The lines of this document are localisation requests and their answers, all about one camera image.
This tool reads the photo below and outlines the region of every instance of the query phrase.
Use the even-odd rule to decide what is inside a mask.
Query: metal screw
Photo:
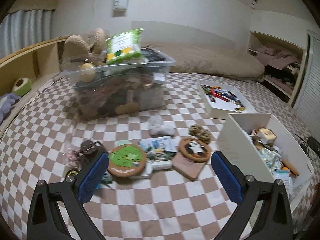
[[[278,185],[283,185],[282,179],[276,179],[276,183],[277,183]]]
[[[44,184],[44,180],[43,179],[38,180],[38,182],[37,182],[38,186],[42,186],[43,184]]]
[[[246,179],[248,182],[253,182],[253,181],[254,181],[254,177],[253,177],[252,175],[246,176],[245,179]]]
[[[72,175],[66,177],[67,182],[73,182],[74,179],[75,179],[75,177]]]

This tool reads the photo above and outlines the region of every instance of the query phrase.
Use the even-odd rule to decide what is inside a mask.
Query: panda
[[[204,152],[207,152],[205,146],[202,146],[197,141],[190,141],[185,145],[185,149],[189,154],[198,154],[200,157],[205,157]]]

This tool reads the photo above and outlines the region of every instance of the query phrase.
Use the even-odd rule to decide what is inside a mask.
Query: white wall
[[[254,10],[250,30],[269,34],[305,49],[307,29],[320,33],[316,23],[283,13]]]
[[[59,0],[52,35],[82,33],[95,28],[116,34],[131,21],[158,21],[185,25],[236,42],[248,43],[251,9],[237,0],[129,0],[125,17],[113,17],[113,0]]]

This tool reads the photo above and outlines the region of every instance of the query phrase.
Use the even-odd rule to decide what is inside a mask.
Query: green wet wipes package
[[[123,63],[124,60],[141,56],[141,33],[144,29],[136,29],[117,34],[106,40],[108,52],[107,64]]]

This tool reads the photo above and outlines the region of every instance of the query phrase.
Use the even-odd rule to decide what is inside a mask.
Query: white box
[[[233,93],[238,97],[238,99],[244,105],[245,110],[242,112],[237,112],[235,108],[238,108],[240,106],[235,105],[231,102],[225,102],[219,98],[216,98],[215,103],[211,102],[209,96],[204,93],[201,85],[206,85],[211,87],[221,87],[222,89],[230,91],[231,93]],[[222,84],[219,82],[198,79],[197,88],[204,102],[204,107],[206,109],[206,112],[210,118],[226,119],[228,114],[232,114],[232,113],[256,113],[257,112],[254,109],[254,107],[249,103],[249,101],[234,86]]]
[[[309,187],[314,174],[314,168],[309,158],[303,152],[291,133],[272,114],[229,114],[218,137],[225,142],[228,150],[223,154],[228,160],[238,166],[244,175],[251,174],[259,181],[273,182],[274,178],[268,166],[261,158],[257,148],[244,134],[261,127],[271,129],[277,136],[274,143],[284,151],[283,156],[299,171],[296,183],[303,188],[290,201],[291,212],[297,207]]]

